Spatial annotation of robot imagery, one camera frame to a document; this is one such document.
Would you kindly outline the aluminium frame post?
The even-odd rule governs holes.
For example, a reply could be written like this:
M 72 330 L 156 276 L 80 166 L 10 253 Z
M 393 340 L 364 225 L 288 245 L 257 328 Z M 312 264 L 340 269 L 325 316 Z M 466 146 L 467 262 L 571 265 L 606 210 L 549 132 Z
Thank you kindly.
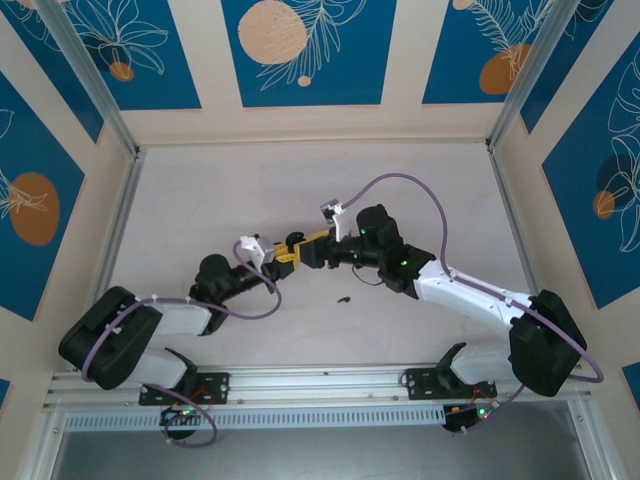
M 592 400 L 567 402 L 590 480 L 618 480 L 611 446 Z
M 65 412 L 44 412 L 36 416 L 18 480 L 51 480 L 67 418 Z
M 90 97 L 117 142 L 134 162 L 140 147 L 126 125 L 120 109 L 99 73 L 79 34 L 57 0 L 33 0 L 47 30 L 60 48 L 76 78 Z
M 555 0 L 553 2 L 551 12 L 541 25 L 524 65 L 506 96 L 487 138 L 487 150 L 490 154 L 496 153 L 510 125 L 518 116 L 579 3 L 580 0 Z

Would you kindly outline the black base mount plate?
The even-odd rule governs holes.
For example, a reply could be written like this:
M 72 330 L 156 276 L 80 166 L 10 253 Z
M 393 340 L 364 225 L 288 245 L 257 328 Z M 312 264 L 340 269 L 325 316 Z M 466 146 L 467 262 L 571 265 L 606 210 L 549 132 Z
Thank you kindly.
M 489 382 L 467 384 L 448 368 L 409 368 L 400 377 L 410 400 L 471 400 L 495 398 L 497 388 Z
M 176 385 L 177 392 L 198 405 L 225 405 L 229 393 L 230 374 L 227 372 L 187 373 Z M 169 406 L 178 402 L 172 395 L 144 385 L 138 397 L 142 406 Z

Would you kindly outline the long aluminium base rail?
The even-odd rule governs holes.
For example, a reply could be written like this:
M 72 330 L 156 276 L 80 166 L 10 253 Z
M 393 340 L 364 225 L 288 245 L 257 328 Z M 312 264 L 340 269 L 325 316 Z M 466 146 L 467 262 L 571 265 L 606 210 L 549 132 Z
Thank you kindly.
M 215 408 L 386 406 L 409 401 L 400 377 L 407 365 L 231 367 L 205 366 L 205 373 L 230 374 L 225 405 Z M 83 381 L 77 372 L 53 375 L 43 410 L 97 412 L 139 406 L 143 386 L 125 382 L 113 390 Z

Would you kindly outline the aluminium side rail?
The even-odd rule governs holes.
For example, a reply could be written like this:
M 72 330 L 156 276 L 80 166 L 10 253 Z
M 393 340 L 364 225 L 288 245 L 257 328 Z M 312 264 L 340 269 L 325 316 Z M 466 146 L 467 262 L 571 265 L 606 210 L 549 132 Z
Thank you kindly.
M 562 298 L 592 352 L 590 294 L 541 163 L 510 147 L 491 149 L 490 158 L 515 228 L 527 285 L 534 294 L 546 289 Z
M 89 304 L 93 304 L 97 301 L 101 295 L 106 292 L 110 285 L 130 212 L 135 200 L 142 170 L 144 168 L 146 154 L 147 149 L 140 147 L 136 156 L 129 163 L 125 181 L 118 198 L 117 208 L 115 210 L 113 221 L 110 225 L 106 247 L 101 259 L 98 277 L 92 297 L 89 300 Z

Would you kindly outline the controller board with green light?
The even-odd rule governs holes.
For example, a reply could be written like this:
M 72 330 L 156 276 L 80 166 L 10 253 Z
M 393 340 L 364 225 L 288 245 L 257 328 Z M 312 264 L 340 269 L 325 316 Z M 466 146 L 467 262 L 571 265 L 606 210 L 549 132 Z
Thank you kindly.
M 465 434 L 486 420 L 500 406 L 501 403 L 496 400 L 468 405 L 446 405 L 443 428 L 453 434 Z
M 202 420 L 201 411 L 193 406 L 173 404 L 160 413 L 159 426 L 169 445 L 184 442 L 196 432 Z

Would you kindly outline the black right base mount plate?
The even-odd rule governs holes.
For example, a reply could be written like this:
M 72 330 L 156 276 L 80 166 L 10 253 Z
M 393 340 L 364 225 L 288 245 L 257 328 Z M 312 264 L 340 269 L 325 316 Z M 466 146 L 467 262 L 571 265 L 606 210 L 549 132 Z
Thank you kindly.
M 410 400 L 471 400 L 495 398 L 497 388 L 489 382 L 467 384 L 448 368 L 409 368 L 400 377 Z

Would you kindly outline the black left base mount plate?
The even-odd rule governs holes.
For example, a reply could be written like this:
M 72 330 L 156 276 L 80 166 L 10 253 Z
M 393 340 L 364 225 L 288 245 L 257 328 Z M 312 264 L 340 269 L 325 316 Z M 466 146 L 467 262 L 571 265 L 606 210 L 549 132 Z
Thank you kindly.
M 187 373 L 176 385 L 177 392 L 198 405 L 225 405 L 229 393 L 230 374 L 227 372 Z M 169 406 L 178 402 L 172 395 L 144 385 L 138 397 L 142 406 Z

